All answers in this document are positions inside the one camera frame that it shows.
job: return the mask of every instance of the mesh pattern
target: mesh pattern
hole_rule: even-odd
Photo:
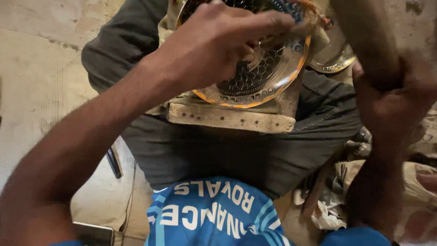
[[[265,6],[264,1],[224,0],[224,2],[228,6],[247,9],[253,13],[272,8]],[[260,91],[279,64],[283,49],[284,45],[265,49],[262,61],[251,71],[248,67],[250,62],[239,62],[234,77],[228,81],[218,83],[216,85],[218,90],[227,96],[243,96]]]

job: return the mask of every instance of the decorative glass plate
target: decorative glass plate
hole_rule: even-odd
[[[329,8],[326,15],[333,21],[332,29],[326,31],[329,44],[314,55],[310,66],[320,73],[330,74],[345,69],[355,61],[356,56],[338,25],[333,9]]]
[[[176,28],[180,27],[201,4],[209,0],[188,0],[182,7]],[[307,18],[300,4],[282,0],[224,0],[231,7],[254,13],[275,9],[293,16],[296,23]],[[264,56],[255,68],[240,61],[235,75],[210,87],[193,90],[203,100],[217,105],[250,108],[265,103],[283,92],[297,77],[308,54],[310,36],[264,49]]]

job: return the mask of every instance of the lap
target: lap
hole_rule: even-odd
[[[82,62],[99,92],[158,47],[166,5],[127,0],[88,43]],[[206,176],[230,176],[272,198],[296,187],[361,128],[352,86],[305,71],[295,129],[288,134],[218,138],[200,127],[142,115],[121,135],[155,190]]]

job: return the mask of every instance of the sleeve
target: sleeve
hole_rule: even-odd
[[[391,246],[390,241],[371,227],[352,227],[327,234],[320,246]]]
[[[83,243],[80,241],[65,241],[65,242],[54,243],[50,246],[83,246]]]

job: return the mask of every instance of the blue jersey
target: blue jersey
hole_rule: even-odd
[[[195,179],[155,191],[147,210],[145,246],[293,246],[273,206],[260,190],[226,177]],[[56,246],[76,246],[64,242]],[[321,246],[390,246],[369,227],[328,234]]]

